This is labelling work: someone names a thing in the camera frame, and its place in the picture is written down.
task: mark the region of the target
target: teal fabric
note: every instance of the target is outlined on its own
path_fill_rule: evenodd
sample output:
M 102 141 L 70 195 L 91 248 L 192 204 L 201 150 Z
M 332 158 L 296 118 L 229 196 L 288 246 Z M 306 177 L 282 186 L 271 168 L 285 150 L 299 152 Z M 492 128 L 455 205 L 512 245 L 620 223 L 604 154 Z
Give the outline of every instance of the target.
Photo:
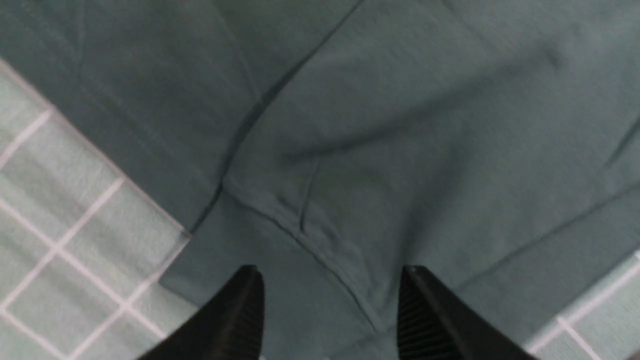
M 252 128 L 226 193 L 282 228 L 266 246 L 293 237 L 336 276 L 372 328 L 295 358 L 392 357 L 403 264 L 524 342 L 638 248 L 640 3 L 536 3 L 534 22 L 506 1 L 365 1 Z M 193 263 L 232 241 L 203 227 L 163 284 L 201 304 L 221 265 Z
M 192 229 L 252 110 L 354 2 L 3 0 L 0 56 Z
M 393 359 L 426 265 L 522 342 L 638 247 L 636 0 L 6 0 L 0 56 L 191 243 L 268 359 Z

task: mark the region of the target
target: white grout line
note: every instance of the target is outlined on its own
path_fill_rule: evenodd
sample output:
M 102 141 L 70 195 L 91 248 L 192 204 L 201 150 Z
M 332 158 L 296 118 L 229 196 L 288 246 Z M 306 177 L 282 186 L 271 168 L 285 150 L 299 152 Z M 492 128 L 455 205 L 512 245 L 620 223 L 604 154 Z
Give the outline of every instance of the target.
M 27 325 L 24 325 L 20 320 L 16 319 L 13 315 L 11 315 L 7 311 L 1 311 L 0 316 L 4 318 L 7 322 L 11 323 L 18 331 L 30 337 L 32 340 L 37 342 L 43 349 L 48 351 L 51 355 L 57 357 L 58 359 L 64 360 L 65 356 L 62 354 L 58 348 L 56 348 L 52 343 L 43 338 L 42 336 L 36 334 L 33 330 L 31 330 Z
M 640 261 L 640 251 L 636 252 L 634 255 Z M 636 275 L 638 275 L 638 273 L 640 273 L 640 263 L 634 264 L 634 266 L 627 269 L 627 271 L 622 276 L 617 278 L 612 284 L 610 284 L 604 291 L 599 293 L 593 299 L 580 306 L 580 308 L 578 308 L 573 314 L 571 314 L 571 316 L 569 316 L 565 321 L 569 325 L 573 325 L 579 322 L 581 319 L 595 310 L 598 306 L 607 301 L 609 297 L 618 292 L 618 290 L 627 285 L 631 280 L 633 280 Z M 563 328 L 560 325 L 555 326 L 548 334 L 539 339 L 536 339 L 534 343 L 531 343 L 527 347 L 527 351 L 532 354 L 537 353 L 563 332 Z
M 530 354 L 535 354 L 540 351 L 543 347 L 546 347 L 551 341 L 553 341 L 556 337 L 560 336 L 564 332 L 564 329 L 558 324 L 554 326 L 554 328 L 546 333 L 544 336 L 536 339 L 533 343 L 527 346 L 527 351 Z
M 107 331 L 126 311 L 131 312 L 131 306 L 133 303 L 151 286 L 154 284 L 160 276 L 164 273 L 164 271 L 171 265 L 173 260 L 180 254 L 182 249 L 186 244 L 181 243 L 177 246 L 177 249 L 174 253 L 154 272 L 147 280 L 143 281 L 131 294 L 131 296 L 127 299 L 127 301 L 122 304 L 111 316 L 109 316 L 100 326 L 98 326 L 91 335 L 89 335 L 85 341 L 80 344 L 74 351 L 69 355 L 67 360 L 76 360 L 78 356 L 80 356 L 91 344 L 97 340 L 100 335 L 102 335 L 105 331 Z M 158 329 L 154 324 L 144 324 L 147 328 L 152 331 L 158 338 L 164 339 L 166 337 L 166 333 L 162 330 Z
M 47 110 L 40 114 L 40 116 L 38 116 L 29 126 L 27 126 L 25 130 L 22 130 L 22 132 L 18 134 L 18 136 L 16 136 L 13 141 L 9 143 L 9 145 L 7 145 L 4 151 L 0 154 L 0 168 L 3 168 L 9 162 L 9 159 L 13 156 L 13 154 L 18 151 L 18 148 L 20 148 L 20 146 L 24 144 L 24 142 L 29 140 L 31 135 L 35 134 L 35 132 L 38 131 L 38 129 L 40 129 L 49 120 L 49 118 L 51 117 L 51 113 L 51 110 Z
M 71 241 L 71 239 L 80 231 L 91 217 L 113 196 L 114 193 L 122 186 L 123 178 L 117 179 L 100 197 L 87 209 L 80 219 L 62 236 L 60 241 L 42 257 L 36 266 L 25 276 L 20 284 L 0 303 L 0 312 L 6 311 L 7 307 L 31 284 L 31 282 L 40 274 L 40 272 L 53 260 L 57 253 Z
M 30 233 L 34 234 L 38 239 L 40 239 L 40 241 L 45 243 L 45 245 L 47 245 L 49 248 L 54 248 L 56 246 L 56 243 L 53 240 L 51 240 L 47 235 L 41 232 L 29 220 L 27 220 L 22 215 L 20 215 L 18 211 L 13 209 L 1 197 L 0 197 L 0 210 L 7 213 L 7 215 L 12 217 L 14 221 L 16 221 L 19 225 L 21 225 Z M 60 249 L 58 251 L 58 255 L 59 257 L 64 259 L 67 263 L 69 263 L 73 268 L 75 268 L 81 275 L 89 279 L 98 289 L 102 290 L 102 292 L 104 292 L 107 296 L 109 296 L 111 300 L 115 301 L 118 304 L 118 306 L 122 306 L 122 304 L 125 302 L 125 299 L 123 299 L 119 294 L 117 294 L 113 289 L 111 289 L 107 284 L 105 284 L 102 281 L 102 279 L 100 279 L 98 276 L 93 274 L 91 270 L 86 268 L 82 264 L 82 262 L 80 262 L 80 260 L 78 260 L 71 253 L 69 253 L 65 249 Z M 135 319 L 137 319 L 140 323 L 142 323 L 144 326 L 149 328 L 152 332 L 157 334 L 159 337 L 161 337 L 161 335 L 164 334 L 162 331 L 158 329 L 156 324 L 154 324 L 146 316 L 142 315 L 138 310 L 131 308 L 129 309 L 129 312 L 131 316 L 133 316 Z
M 598 306 L 602 305 L 608 298 L 618 292 L 618 290 L 627 285 L 638 273 L 640 273 L 640 263 L 637 263 L 629 268 L 621 277 L 617 278 L 603 292 L 599 293 L 598 296 L 589 300 L 583 306 L 580 306 L 578 310 L 576 310 L 571 316 L 569 316 L 569 318 L 567 318 L 567 321 L 572 325 L 580 321 L 586 315 L 595 310 Z
M 560 326 L 575 340 L 575 342 L 578 343 L 578 345 L 580 345 L 580 347 L 587 354 L 589 354 L 592 360 L 602 360 L 602 358 L 598 356 L 598 354 L 596 354 L 596 352 L 593 350 L 591 345 L 589 345 L 587 341 L 585 341 L 582 336 L 580 336 L 580 334 L 578 334 L 578 332 L 574 330 L 573 327 L 571 327 L 571 325 L 569 325 L 569 323 L 565 319 L 558 316 L 556 320 L 558 321 Z

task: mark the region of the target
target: floor tile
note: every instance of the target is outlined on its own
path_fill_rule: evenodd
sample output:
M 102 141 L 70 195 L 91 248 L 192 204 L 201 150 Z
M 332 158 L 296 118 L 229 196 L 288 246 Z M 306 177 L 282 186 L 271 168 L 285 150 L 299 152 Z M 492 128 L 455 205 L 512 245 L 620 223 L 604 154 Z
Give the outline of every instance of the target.
M 126 298 L 180 241 L 181 229 L 125 183 L 67 250 Z
M 0 359 L 4 360 L 55 360 L 38 343 L 0 320 Z
M 551 341 L 536 356 L 540 360 L 591 360 L 589 354 L 566 333 Z
M 529 349 L 534 344 L 536 344 L 540 339 L 546 337 L 547 335 L 552 336 L 551 332 L 556 332 L 556 329 L 558 326 L 559 326 L 558 321 L 556 319 L 552 319 L 551 321 L 549 321 L 548 324 L 546 324 L 542 329 L 540 329 L 534 336 L 532 336 L 531 339 L 524 344 L 523 348 Z
M 0 196 L 51 238 L 60 238 L 116 179 L 55 119 L 0 171 Z
M 0 299 L 20 284 L 49 248 L 0 211 Z
M 19 85 L 0 72 L 0 151 L 44 110 L 25 95 Z
M 80 360 L 133 360 L 159 341 L 134 318 L 125 315 L 102 334 Z
M 603 359 L 625 359 L 640 348 L 640 276 L 575 324 Z
M 563 312 L 564 318 L 570 318 L 577 310 L 593 300 L 603 291 L 606 291 L 621 276 L 624 276 L 630 269 L 639 266 L 640 261 L 635 256 L 630 256 L 627 260 L 618 265 L 614 270 L 607 274 L 602 280 L 598 281 L 591 289 L 585 292 L 579 299 L 569 305 Z
M 159 284 L 152 285 L 133 306 L 167 334 L 177 329 L 198 310 L 196 306 Z
M 9 306 L 9 312 L 71 353 L 117 304 L 60 258 L 53 261 Z

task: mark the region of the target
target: tile floor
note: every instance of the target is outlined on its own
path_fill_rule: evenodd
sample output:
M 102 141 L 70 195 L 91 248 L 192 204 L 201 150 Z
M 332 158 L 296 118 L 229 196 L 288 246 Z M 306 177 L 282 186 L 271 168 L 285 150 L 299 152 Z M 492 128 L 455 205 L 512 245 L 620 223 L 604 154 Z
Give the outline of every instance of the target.
M 134 359 L 196 310 L 156 283 L 182 234 L 0 61 L 0 359 Z M 525 347 L 542 360 L 640 348 L 640 254 Z

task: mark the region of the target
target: light green tile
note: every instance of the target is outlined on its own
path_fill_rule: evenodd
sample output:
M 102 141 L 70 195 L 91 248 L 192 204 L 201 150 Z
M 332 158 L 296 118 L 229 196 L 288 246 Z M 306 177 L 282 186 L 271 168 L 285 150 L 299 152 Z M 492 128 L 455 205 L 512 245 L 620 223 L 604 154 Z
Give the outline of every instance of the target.
M 0 72 L 0 151 L 44 111 L 43 106 Z
M 591 360 L 589 354 L 567 333 L 551 341 L 536 354 L 536 357 L 540 360 Z
M 0 210 L 0 298 L 13 291 L 48 250 Z
M 93 273 L 123 297 L 167 259 L 181 230 L 129 184 L 67 245 Z
M 556 319 L 553 319 L 553 320 L 549 321 L 544 327 L 542 327 L 542 329 L 540 329 L 534 336 L 532 336 L 531 339 L 529 339 L 529 341 L 527 341 L 523 345 L 523 347 L 524 348 L 530 348 L 531 345 L 535 344 L 539 339 L 544 338 L 545 336 L 550 334 L 558 326 L 559 326 L 559 324 L 558 324 L 558 321 Z
M 118 319 L 81 356 L 81 360 L 133 360 L 160 340 L 129 315 Z
M 111 168 L 52 119 L 0 171 L 0 196 L 58 239 L 115 179 Z
M 60 258 L 9 307 L 25 325 L 71 353 L 118 306 Z
M 54 360 L 38 343 L 0 320 L 0 359 L 4 360 Z
M 596 296 L 601 294 L 607 288 L 609 288 L 616 280 L 625 275 L 633 266 L 640 264 L 635 256 L 630 256 L 627 260 L 618 265 L 614 270 L 607 274 L 602 280 L 598 281 L 591 289 L 585 292 L 579 299 L 573 304 L 569 305 L 563 312 L 562 316 L 565 318 L 571 317 L 582 306 L 587 304 L 590 300 L 593 300 Z
M 173 332 L 198 308 L 158 284 L 152 285 L 134 303 L 134 308 L 167 334 Z
M 640 348 L 640 277 L 573 326 L 603 359 L 625 359 Z

